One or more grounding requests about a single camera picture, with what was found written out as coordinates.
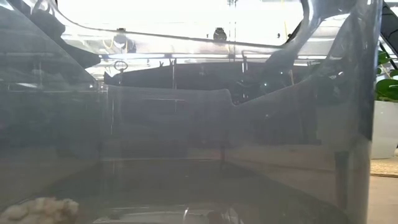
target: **plastic tank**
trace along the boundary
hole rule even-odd
[[[301,5],[276,46],[0,0],[0,223],[366,223],[381,1]]]

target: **wooden floor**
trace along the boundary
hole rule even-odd
[[[371,177],[368,224],[398,223],[398,178]]]
[[[390,159],[372,159],[371,175],[398,177],[398,157]]]

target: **white planter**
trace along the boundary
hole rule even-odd
[[[375,101],[372,159],[394,156],[398,144],[398,103]]]

